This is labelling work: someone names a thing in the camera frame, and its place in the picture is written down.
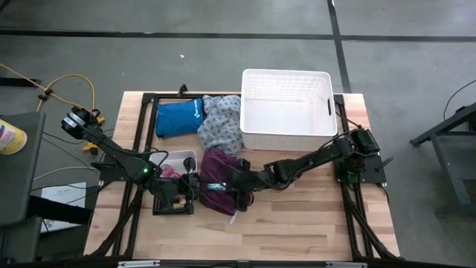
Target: blue bag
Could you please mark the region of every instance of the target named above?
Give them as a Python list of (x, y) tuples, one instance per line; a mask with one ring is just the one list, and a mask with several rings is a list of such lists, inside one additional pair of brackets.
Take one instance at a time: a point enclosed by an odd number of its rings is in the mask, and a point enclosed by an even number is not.
[(203, 123), (203, 100), (157, 105), (156, 134), (159, 138), (196, 133)]

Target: concrete floor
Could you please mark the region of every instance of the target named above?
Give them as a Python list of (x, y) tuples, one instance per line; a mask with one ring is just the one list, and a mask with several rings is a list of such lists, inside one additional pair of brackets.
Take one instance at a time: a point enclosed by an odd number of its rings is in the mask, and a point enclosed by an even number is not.
[[(471, 0), (335, 0), (342, 34), (475, 36), (476, 2)], [(12, 1), (0, 25), (38, 29), (161, 31), (211, 33), (331, 34), (325, 0), (255, 1)], [(0, 36), (0, 62), (44, 83), (64, 74), (89, 77), (97, 89), (97, 107), (113, 128), (122, 92), (177, 90), (232, 91), (246, 68), (327, 71), (335, 92), (342, 92), (333, 41), (247, 39), (113, 39)], [(363, 93), (372, 131), (387, 166), (393, 224), (402, 257), (412, 261), (476, 265), (476, 219), (437, 219), (433, 210), (452, 202), (430, 144), (408, 141), (441, 122), (451, 94), (476, 79), (476, 45), (470, 43), (344, 42), (352, 91)], [(0, 70), (0, 76), (12, 77)], [(91, 92), (71, 79), (55, 89), (86, 106)], [(0, 89), (0, 114), (34, 111), (38, 91)], [(475, 102), (472, 88), (451, 102), (449, 111)], [(60, 129), (70, 109), (46, 103), (45, 131), (71, 138)], [(92, 161), (81, 146), (61, 144)], [(79, 166), (75, 159), (43, 143), (37, 174)], [(87, 180), (88, 171), (57, 173), (34, 187)], [(94, 198), (88, 198), (89, 205)], [(80, 247), (80, 241), (72, 248)]]

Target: wooden tabletop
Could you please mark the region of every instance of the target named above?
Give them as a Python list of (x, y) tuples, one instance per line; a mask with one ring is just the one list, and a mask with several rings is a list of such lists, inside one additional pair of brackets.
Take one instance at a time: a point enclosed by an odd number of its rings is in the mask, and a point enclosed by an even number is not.
[[(123, 148), (132, 148), (143, 93), (124, 92), (113, 138)], [(370, 127), (364, 96), (344, 94), (344, 100), (348, 118), (365, 128)], [(144, 148), (150, 108), (141, 148)], [(195, 150), (199, 166), (204, 153), (197, 134), (164, 140), (154, 135), (152, 145), (160, 150)], [(239, 154), (249, 160), (251, 169), (262, 170), (265, 163), (297, 158), (305, 153), (242, 148)], [(113, 182), (99, 193), (85, 254), (93, 252), (116, 224), (124, 185), (124, 182)], [(361, 188), (368, 223), (384, 245), (399, 255), (384, 192), (375, 185)], [(153, 196), (147, 192), (141, 207), (134, 258), (351, 260), (341, 188), (335, 182), (332, 164), (306, 172), (284, 191), (264, 190), (254, 196), (254, 204), (247, 212), (238, 212), (230, 225), (231, 217), (205, 208), (199, 201), (195, 202), (193, 215), (152, 216)], [(121, 250), (127, 242), (129, 223)], [(359, 249), (364, 254), (361, 232), (356, 229)]]

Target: purple cloth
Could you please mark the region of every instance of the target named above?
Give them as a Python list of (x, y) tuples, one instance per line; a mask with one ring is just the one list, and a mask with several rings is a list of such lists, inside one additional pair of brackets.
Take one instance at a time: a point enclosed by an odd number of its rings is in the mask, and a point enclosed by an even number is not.
[(219, 149), (206, 151), (203, 156), (200, 169), (200, 191), (205, 193), (200, 196), (200, 202), (207, 208), (234, 215), (237, 211), (235, 206), (235, 192), (231, 189), (225, 191), (207, 191), (209, 183), (231, 184), (233, 169), (239, 168), (239, 159), (229, 156)]

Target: gray patterned fabric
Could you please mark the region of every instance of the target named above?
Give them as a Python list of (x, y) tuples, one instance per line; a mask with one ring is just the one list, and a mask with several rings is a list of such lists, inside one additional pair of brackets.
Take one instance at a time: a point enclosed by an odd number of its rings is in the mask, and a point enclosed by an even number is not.
[(217, 148), (228, 155), (238, 154), (243, 143), (239, 130), (239, 96), (205, 95), (203, 103), (207, 117), (198, 130), (203, 149)]

